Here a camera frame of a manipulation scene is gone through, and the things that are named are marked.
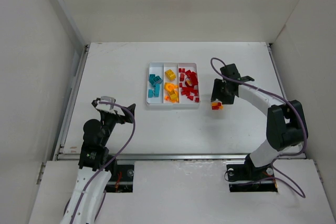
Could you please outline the red orange lego pile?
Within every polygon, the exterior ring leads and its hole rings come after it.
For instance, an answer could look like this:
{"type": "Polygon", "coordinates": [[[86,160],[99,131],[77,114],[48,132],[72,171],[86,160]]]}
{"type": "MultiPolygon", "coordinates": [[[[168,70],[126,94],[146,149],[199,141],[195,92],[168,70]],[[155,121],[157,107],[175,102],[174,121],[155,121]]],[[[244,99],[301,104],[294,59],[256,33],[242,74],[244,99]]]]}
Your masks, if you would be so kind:
{"type": "Polygon", "coordinates": [[[223,104],[219,101],[211,103],[212,110],[222,110],[224,108],[223,104]]]}

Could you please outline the red flower duplo piece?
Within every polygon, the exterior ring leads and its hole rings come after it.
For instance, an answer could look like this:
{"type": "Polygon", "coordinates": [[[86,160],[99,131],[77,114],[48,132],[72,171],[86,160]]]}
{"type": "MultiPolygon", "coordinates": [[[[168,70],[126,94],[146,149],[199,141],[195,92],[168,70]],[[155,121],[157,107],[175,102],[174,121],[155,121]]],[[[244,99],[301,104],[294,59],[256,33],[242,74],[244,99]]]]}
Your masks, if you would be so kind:
{"type": "Polygon", "coordinates": [[[196,84],[194,84],[192,82],[192,80],[189,79],[189,78],[186,78],[184,83],[185,83],[185,86],[188,87],[188,88],[193,88],[194,89],[194,87],[196,86],[196,84]]]}

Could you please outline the yellow striped slope duplo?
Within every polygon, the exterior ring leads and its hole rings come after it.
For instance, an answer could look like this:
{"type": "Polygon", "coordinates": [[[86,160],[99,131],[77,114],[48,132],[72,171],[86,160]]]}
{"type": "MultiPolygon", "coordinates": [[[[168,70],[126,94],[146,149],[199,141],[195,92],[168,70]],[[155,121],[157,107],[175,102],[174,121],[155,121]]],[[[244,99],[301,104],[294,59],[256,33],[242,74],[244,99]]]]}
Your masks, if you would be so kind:
{"type": "Polygon", "coordinates": [[[179,98],[179,93],[176,90],[172,90],[169,92],[169,97],[171,100],[176,100],[179,98]]]}

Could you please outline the orange arch lego piece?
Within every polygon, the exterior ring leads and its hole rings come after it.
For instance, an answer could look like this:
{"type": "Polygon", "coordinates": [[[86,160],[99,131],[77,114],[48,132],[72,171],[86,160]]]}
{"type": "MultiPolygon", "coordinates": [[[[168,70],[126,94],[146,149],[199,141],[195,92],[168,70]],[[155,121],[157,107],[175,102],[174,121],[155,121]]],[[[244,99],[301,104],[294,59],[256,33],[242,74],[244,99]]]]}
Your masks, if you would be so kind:
{"type": "Polygon", "coordinates": [[[179,86],[175,85],[174,83],[166,82],[164,84],[164,90],[167,91],[168,93],[172,90],[178,89],[179,86]]]}

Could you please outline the yellow duplo brick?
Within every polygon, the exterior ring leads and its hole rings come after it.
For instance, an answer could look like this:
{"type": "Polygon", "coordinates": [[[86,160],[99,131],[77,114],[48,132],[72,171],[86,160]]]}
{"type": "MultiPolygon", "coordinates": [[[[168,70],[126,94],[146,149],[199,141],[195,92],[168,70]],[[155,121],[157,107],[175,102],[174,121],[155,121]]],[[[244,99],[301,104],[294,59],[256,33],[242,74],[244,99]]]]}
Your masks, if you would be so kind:
{"type": "Polygon", "coordinates": [[[169,81],[174,81],[176,79],[176,74],[172,69],[165,71],[165,76],[169,81]]]}

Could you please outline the orange lego brick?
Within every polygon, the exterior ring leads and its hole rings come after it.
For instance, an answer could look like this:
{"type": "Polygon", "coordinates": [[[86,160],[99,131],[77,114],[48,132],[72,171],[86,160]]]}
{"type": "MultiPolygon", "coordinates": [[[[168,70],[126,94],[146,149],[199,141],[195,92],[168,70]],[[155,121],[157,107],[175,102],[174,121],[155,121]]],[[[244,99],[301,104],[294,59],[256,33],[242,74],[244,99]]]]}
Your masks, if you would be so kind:
{"type": "Polygon", "coordinates": [[[171,100],[170,97],[165,96],[163,99],[164,102],[170,102],[170,103],[179,103],[179,99],[171,100]]]}

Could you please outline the teal duplo brick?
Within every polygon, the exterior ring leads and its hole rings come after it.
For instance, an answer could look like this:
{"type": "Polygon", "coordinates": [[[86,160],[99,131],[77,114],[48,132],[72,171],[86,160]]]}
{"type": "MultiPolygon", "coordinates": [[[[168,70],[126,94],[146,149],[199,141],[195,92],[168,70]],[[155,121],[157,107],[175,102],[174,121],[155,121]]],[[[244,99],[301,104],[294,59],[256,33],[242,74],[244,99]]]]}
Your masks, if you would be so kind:
{"type": "Polygon", "coordinates": [[[152,89],[148,89],[148,98],[152,98],[153,97],[153,90],[152,89]]]}
{"type": "Polygon", "coordinates": [[[163,82],[160,76],[155,74],[149,74],[149,83],[151,86],[155,87],[157,84],[160,85],[163,82]]]}

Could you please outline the teal frog duplo piece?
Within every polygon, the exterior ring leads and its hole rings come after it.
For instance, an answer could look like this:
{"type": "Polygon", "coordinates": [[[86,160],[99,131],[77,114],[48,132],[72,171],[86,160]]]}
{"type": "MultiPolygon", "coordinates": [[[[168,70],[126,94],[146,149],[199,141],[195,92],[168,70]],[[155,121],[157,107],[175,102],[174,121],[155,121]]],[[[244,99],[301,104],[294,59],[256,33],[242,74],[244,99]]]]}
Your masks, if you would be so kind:
{"type": "Polygon", "coordinates": [[[154,97],[159,97],[160,95],[160,85],[156,84],[154,87],[154,97]]]}

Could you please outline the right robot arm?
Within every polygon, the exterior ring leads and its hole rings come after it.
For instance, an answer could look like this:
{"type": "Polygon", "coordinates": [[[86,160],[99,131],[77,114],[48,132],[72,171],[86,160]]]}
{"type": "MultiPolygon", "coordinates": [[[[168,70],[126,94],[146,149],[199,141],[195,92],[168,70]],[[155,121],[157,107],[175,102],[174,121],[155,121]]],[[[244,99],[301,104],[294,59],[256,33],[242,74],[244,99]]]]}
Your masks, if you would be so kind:
{"type": "Polygon", "coordinates": [[[252,176],[267,169],[282,155],[283,150],[306,144],[308,129],[302,104],[297,100],[285,98],[251,84],[254,79],[242,77],[236,65],[229,64],[216,71],[222,78],[214,80],[211,101],[232,105],[235,98],[243,99],[256,107],[267,117],[266,139],[245,158],[243,171],[252,176]]]}

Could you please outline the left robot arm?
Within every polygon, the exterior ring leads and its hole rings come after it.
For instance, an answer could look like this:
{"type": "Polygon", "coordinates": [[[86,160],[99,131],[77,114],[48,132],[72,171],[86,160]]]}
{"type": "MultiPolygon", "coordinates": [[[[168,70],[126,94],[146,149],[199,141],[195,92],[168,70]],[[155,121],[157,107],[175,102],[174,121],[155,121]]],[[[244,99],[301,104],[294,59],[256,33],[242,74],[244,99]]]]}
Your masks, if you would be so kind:
{"type": "Polygon", "coordinates": [[[105,187],[113,175],[116,159],[131,142],[135,133],[136,104],[128,107],[108,101],[106,97],[92,102],[100,119],[88,120],[83,125],[83,143],[78,162],[75,187],[65,207],[61,223],[95,223],[104,199],[105,187]],[[117,124],[133,125],[128,140],[114,155],[109,155],[107,142],[117,124]]]}

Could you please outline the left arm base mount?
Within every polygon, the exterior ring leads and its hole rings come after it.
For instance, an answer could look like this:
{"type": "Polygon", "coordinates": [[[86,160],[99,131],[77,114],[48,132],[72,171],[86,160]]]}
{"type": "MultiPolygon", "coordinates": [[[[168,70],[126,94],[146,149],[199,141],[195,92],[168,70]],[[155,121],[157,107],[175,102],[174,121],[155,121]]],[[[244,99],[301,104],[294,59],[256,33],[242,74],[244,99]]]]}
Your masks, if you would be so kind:
{"type": "Polygon", "coordinates": [[[115,159],[107,170],[111,178],[105,186],[108,193],[132,193],[134,179],[134,163],[115,159]]]}

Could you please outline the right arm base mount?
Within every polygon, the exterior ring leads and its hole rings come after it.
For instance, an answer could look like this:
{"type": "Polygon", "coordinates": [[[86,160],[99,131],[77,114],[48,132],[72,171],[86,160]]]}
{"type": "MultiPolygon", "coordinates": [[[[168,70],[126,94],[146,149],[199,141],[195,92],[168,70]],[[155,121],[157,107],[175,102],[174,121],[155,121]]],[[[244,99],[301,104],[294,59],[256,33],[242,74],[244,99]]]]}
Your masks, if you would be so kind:
{"type": "Polygon", "coordinates": [[[277,193],[274,170],[270,166],[251,169],[247,164],[227,164],[224,178],[231,193],[277,193]]]}

